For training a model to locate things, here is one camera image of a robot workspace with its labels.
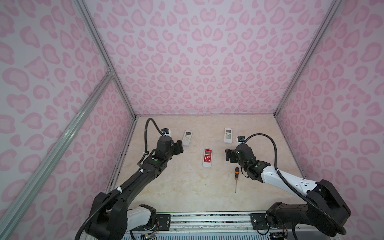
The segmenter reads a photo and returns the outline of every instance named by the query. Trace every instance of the pink leopard print wall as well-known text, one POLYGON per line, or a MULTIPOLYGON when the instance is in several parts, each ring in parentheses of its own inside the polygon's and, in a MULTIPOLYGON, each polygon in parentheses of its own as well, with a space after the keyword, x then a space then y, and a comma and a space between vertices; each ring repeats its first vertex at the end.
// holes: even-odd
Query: pink leopard print wall
POLYGON ((111 83, 10 239, 73 239, 106 189, 130 124, 111 83))
POLYGON ((86 0, 137 114, 273 113, 328 0, 86 0))
POLYGON ((383 11, 345 2, 278 118, 306 176, 350 207, 346 240, 384 239, 383 11))
POLYGON ((106 68, 71 0, 0 3, 0 218, 106 68))

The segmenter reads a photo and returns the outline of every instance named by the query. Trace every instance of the beige marble surface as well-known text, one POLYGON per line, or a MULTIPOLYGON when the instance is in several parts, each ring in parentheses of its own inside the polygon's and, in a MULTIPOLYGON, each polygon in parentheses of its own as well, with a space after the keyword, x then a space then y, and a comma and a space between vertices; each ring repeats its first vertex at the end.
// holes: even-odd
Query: beige marble surface
MULTIPOLYGON (((144 151, 144 126, 148 117, 139 117, 128 154, 120 172, 122 184, 138 170, 136 163, 144 151)), ((173 156, 165 171, 149 183, 133 200, 130 208, 147 204, 158 212, 248 211, 267 210, 275 202, 303 203, 275 186, 252 181, 241 173, 235 193, 235 167, 225 161, 225 149, 234 149, 237 136, 265 133, 276 142, 280 170, 301 176, 273 115, 231 116, 160 116, 153 117, 158 127, 171 129, 174 141, 185 130, 192 130, 190 145, 184 153, 173 156), (224 128, 232 128, 233 143, 225 144, 224 128), (202 167, 204 148, 211 148, 212 167, 202 167)), ((152 123, 148 127, 148 151, 156 147, 160 134, 152 123)), ((273 146, 269 139, 256 136, 249 140, 256 159, 273 164, 273 146)))

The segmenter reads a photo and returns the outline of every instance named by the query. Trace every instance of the pink spot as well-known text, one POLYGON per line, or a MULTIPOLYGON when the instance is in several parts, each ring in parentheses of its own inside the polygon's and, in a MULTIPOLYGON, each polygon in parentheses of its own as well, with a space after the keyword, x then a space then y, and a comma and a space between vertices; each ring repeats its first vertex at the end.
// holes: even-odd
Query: pink spot
POLYGON ((36 34, 31 31, 30 26, 26 26, 20 30, 20 37, 25 44, 32 45, 35 48, 40 47, 39 39, 37 38, 36 34))
POLYGON ((68 223, 63 223, 56 231, 55 233, 55 238, 56 239, 59 239, 59 238, 63 238, 67 235, 67 233, 69 232, 69 227, 68 227, 68 223))
POLYGON ((376 189, 384 187, 384 173, 379 171, 372 171, 370 182, 371 185, 376 189))
POLYGON ((41 158, 37 154, 26 156, 19 164, 20 173, 34 173, 41 164, 41 158))
POLYGON ((34 134, 28 140, 25 142, 24 146, 28 146, 32 150, 43 150, 44 149, 44 143, 43 143, 44 137, 40 134, 34 134))
POLYGON ((71 180, 64 178, 59 183, 59 192, 64 192, 67 187, 71 186, 71 180))
POLYGON ((361 232, 361 233, 364 233, 364 234, 375 234, 375 232, 373 231, 372 227, 366 223, 364 220, 362 219, 357 219, 357 224, 356 224, 356 228, 361 232))
POLYGON ((41 57, 37 57, 24 66, 29 72, 38 79, 45 79, 48 76, 48 67, 42 61, 41 57))
POLYGON ((25 235, 25 239, 33 239, 34 237, 41 238, 45 232, 44 217, 39 216, 29 228, 29 231, 25 235))
POLYGON ((4 134, 13 133, 15 128, 15 119, 9 115, 0 114, 0 132, 4 134))
POLYGON ((24 179, 16 180, 9 184, 1 194, 1 200, 3 202, 12 202, 16 199, 17 195, 21 192, 23 187, 27 184, 24 179))
POLYGON ((360 141, 360 152, 363 155, 368 155, 370 153, 378 153, 380 151, 380 146, 375 140, 372 139, 363 139, 360 141))
POLYGON ((44 192, 52 193, 55 190, 55 188, 56 188, 56 178, 54 175, 50 175, 39 193, 44 193, 44 192))
POLYGON ((43 211, 52 212, 56 203, 57 203, 57 196, 51 195, 49 198, 41 202, 40 209, 43 211))

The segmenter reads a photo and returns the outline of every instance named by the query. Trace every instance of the orange and black handle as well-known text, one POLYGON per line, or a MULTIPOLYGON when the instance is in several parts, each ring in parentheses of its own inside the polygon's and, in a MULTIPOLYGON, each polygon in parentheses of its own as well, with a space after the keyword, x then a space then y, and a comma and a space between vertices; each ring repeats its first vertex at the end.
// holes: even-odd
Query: orange and black handle
POLYGON ((239 171, 240 171, 239 167, 236 167, 235 168, 235 180, 236 181, 239 180, 239 171))

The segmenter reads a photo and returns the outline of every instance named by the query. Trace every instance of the remote control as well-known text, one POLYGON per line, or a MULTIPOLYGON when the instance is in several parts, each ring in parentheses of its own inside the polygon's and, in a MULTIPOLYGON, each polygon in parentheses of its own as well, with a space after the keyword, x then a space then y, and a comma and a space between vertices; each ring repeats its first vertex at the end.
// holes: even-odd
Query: remote control
POLYGON ((184 137, 183 137, 183 145, 189 146, 191 138, 192 138, 192 131, 191 130, 186 130, 185 133, 184 133, 184 137))
POLYGON ((212 149, 206 148, 204 150, 203 167, 211 167, 212 165, 212 149))
POLYGON ((224 129, 224 143, 232 143, 232 128, 224 129))

